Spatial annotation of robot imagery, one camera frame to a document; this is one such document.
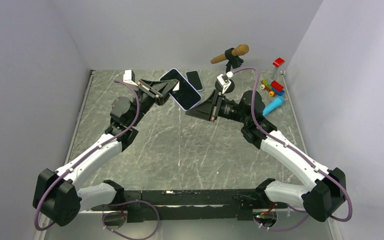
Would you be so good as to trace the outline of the lavender phone case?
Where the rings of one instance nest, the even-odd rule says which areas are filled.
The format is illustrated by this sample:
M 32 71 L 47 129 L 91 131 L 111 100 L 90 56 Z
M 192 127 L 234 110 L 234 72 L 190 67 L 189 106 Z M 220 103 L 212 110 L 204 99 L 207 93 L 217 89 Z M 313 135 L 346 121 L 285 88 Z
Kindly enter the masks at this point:
M 188 111 L 197 106 L 201 100 L 201 94 L 186 80 L 186 78 L 176 69 L 172 68 L 165 72 L 159 81 L 178 80 L 177 85 L 170 92 L 170 96 L 184 111 Z

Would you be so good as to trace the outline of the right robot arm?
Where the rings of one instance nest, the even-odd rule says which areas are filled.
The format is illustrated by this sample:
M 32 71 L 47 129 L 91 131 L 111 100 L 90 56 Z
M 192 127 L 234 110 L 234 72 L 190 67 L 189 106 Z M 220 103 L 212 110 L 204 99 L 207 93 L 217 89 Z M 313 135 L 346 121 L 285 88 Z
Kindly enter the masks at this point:
M 262 116 L 261 95 L 246 91 L 239 102 L 217 90 L 186 115 L 214 122 L 224 118 L 241 123 L 244 139 L 273 156 L 301 181 L 300 185 L 268 178 L 256 188 L 256 203 L 268 208 L 274 202 L 303 208 L 314 220 L 325 222 L 346 202 L 346 175 L 338 167 L 329 169 L 296 148 L 277 127 Z

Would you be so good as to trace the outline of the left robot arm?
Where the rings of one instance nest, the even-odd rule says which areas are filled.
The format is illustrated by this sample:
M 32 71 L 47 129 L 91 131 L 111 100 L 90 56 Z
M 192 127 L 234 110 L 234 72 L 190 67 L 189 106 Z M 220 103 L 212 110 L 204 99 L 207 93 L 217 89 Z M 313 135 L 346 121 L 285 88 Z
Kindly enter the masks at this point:
M 99 205 L 111 210 L 124 203 L 124 188 L 112 180 L 83 188 L 86 179 L 104 163 L 129 147 L 138 131 L 134 128 L 150 108 L 164 105 L 175 90 L 176 79 L 163 81 L 121 81 L 133 94 L 116 98 L 111 104 L 110 124 L 98 140 L 74 160 L 56 170 L 44 169 L 37 177 L 33 207 L 34 227 L 45 231 L 57 224 L 69 224 L 79 212 Z

